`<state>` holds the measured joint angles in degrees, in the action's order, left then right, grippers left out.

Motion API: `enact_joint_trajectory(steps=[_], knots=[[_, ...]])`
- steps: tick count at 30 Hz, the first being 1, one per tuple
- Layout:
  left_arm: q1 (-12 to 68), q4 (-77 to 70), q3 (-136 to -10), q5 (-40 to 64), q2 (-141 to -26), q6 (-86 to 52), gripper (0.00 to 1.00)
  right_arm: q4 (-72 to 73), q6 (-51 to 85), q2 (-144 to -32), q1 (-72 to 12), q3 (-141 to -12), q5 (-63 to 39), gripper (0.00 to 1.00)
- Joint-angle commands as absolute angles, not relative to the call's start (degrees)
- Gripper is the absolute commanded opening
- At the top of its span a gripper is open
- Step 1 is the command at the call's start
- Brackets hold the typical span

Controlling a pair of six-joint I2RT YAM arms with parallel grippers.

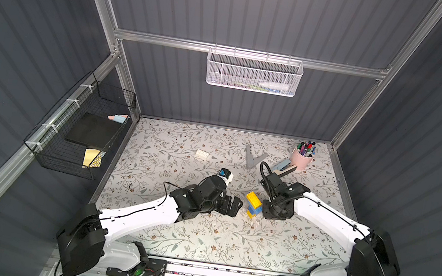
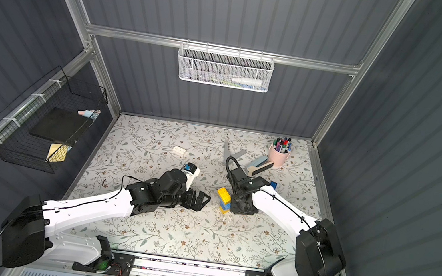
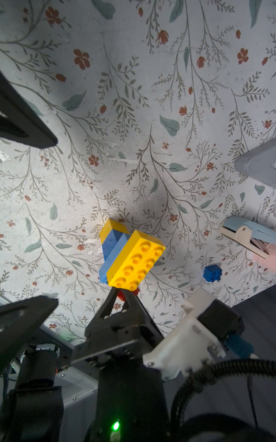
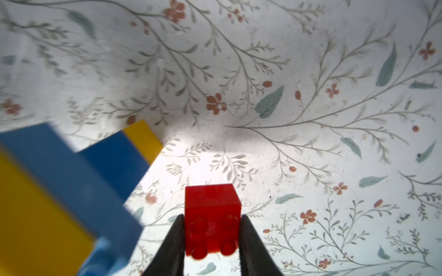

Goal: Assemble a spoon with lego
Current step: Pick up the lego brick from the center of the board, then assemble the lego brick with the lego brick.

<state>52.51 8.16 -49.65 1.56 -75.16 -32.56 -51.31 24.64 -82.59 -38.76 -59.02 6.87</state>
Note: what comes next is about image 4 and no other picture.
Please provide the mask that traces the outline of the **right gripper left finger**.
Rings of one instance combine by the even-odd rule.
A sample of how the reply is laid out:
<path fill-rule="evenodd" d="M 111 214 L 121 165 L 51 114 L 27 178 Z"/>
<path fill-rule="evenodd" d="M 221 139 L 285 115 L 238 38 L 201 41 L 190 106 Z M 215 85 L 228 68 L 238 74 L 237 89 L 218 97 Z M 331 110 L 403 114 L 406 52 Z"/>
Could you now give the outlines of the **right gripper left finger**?
<path fill-rule="evenodd" d="M 185 218 L 178 215 L 142 276 L 183 276 L 185 258 Z"/>

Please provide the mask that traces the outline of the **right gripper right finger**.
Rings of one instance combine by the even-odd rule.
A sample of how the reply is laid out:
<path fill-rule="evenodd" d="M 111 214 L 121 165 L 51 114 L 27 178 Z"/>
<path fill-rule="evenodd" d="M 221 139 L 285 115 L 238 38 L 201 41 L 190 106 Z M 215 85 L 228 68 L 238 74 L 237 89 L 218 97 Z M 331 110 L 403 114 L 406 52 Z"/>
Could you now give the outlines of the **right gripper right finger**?
<path fill-rule="evenodd" d="M 239 227 L 239 260 L 242 276 L 283 276 L 246 215 Z"/>

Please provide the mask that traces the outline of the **red lego brick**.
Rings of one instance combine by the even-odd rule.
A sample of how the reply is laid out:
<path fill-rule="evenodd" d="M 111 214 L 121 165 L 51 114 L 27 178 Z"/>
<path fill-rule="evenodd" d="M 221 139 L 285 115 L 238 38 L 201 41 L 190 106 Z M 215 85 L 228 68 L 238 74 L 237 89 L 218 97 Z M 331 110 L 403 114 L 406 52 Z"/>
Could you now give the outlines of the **red lego brick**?
<path fill-rule="evenodd" d="M 234 254 L 238 248 L 241 208 L 232 184 L 186 187 L 186 255 L 201 260 L 210 253 Z"/>

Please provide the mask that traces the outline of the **small dark blue lego brick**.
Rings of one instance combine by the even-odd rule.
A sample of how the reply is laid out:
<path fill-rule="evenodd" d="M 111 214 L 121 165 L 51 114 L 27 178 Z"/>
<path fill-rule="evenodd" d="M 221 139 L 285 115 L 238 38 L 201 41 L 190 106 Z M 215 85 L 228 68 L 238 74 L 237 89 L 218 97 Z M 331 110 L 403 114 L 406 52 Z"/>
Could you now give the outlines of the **small dark blue lego brick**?
<path fill-rule="evenodd" d="M 123 132 L 78 152 L 126 202 L 149 169 L 148 161 Z"/>

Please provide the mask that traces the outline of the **yellow long lego brick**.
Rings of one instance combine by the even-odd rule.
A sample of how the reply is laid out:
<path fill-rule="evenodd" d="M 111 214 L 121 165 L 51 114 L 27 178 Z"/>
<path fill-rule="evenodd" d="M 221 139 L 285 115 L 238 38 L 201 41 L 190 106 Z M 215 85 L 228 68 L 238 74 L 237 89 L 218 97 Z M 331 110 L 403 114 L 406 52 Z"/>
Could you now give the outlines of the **yellow long lego brick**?
<path fill-rule="evenodd" d="M 1 275 L 74 276 L 94 237 L 1 150 Z"/>

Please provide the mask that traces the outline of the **long light blue lego brick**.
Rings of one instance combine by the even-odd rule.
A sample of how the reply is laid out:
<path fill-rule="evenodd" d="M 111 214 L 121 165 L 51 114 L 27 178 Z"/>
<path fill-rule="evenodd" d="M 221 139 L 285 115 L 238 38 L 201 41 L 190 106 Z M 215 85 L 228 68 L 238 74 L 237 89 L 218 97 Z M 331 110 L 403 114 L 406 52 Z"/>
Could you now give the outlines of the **long light blue lego brick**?
<path fill-rule="evenodd" d="M 48 124 L 1 134 L 7 151 L 94 237 L 75 276 L 110 276 L 126 267 L 142 228 L 105 179 Z"/>

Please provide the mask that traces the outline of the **small yellow lego brick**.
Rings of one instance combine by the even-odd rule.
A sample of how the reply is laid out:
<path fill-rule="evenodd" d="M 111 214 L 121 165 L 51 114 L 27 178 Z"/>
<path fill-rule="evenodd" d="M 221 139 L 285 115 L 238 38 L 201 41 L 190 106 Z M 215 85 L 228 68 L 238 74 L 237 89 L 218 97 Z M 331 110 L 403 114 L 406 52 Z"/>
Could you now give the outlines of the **small yellow lego brick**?
<path fill-rule="evenodd" d="M 125 136 L 131 141 L 146 162 L 152 165 L 161 153 L 163 144 L 145 121 L 138 121 L 125 129 Z"/>

